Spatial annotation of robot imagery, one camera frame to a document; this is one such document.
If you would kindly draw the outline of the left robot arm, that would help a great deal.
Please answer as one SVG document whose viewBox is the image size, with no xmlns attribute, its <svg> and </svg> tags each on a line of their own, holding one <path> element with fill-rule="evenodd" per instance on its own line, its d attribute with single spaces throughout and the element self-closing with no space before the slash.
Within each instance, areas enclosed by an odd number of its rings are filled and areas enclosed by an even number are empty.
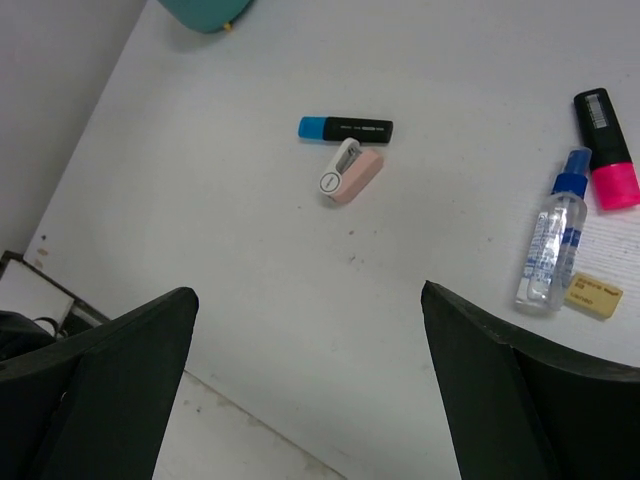
<svg viewBox="0 0 640 480">
<path fill-rule="evenodd" d="M 15 312 L 1 312 L 1 360 L 49 346 L 55 337 L 29 318 Z"/>
</svg>

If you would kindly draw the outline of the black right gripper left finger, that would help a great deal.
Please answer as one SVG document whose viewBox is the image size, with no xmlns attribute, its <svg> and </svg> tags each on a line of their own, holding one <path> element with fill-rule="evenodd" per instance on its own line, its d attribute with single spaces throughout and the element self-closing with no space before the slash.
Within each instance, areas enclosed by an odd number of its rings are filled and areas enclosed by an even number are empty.
<svg viewBox="0 0 640 480">
<path fill-rule="evenodd" d="M 1 360 L 2 478 L 151 478 L 198 309 L 195 291 L 177 288 Z"/>
</svg>

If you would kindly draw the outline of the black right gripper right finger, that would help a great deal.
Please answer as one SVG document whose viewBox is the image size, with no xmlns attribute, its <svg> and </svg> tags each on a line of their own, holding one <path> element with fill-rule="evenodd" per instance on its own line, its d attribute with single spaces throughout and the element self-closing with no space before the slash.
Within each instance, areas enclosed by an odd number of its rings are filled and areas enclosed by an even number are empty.
<svg viewBox="0 0 640 480">
<path fill-rule="evenodd" d="M 421 305 L 462 478 L 638 478 L 638 368 L 545 339 L 436 283 Z"/>
</svg>

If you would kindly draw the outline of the small yellow eraser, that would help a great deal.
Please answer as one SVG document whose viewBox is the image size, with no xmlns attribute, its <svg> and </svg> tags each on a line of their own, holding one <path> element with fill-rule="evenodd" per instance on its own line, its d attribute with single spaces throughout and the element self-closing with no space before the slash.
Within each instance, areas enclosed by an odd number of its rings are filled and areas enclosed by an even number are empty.
<svg viewBox="0 0 640 480">
<path fill-rule="evenodd" d="M 589 316 L 606 320 L 613 316 L 623 291 L 584 273 L 576 273 L 565 295 L 565 303 Z"/>
</svg>

